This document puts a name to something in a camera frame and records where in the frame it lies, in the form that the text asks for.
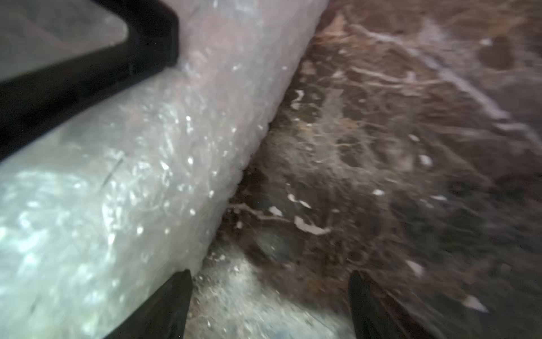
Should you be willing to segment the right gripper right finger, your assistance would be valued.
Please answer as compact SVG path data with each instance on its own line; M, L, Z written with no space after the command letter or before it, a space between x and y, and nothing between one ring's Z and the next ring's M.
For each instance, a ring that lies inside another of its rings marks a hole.
M433 338L415 317L370 276L352 271L349 305L357 338Z

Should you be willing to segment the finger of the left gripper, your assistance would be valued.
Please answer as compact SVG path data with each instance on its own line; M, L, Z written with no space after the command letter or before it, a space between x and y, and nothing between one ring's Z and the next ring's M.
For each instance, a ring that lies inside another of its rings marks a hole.
M179 58L179 17L163 1L96 1L128 28L126 39L1 81L1 159L83 110L148 79Z

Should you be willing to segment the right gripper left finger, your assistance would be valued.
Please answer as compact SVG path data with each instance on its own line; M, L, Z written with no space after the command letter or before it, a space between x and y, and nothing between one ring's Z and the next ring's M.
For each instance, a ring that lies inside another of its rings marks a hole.
M182 339L192 292L191 272L176 272L104 339Z

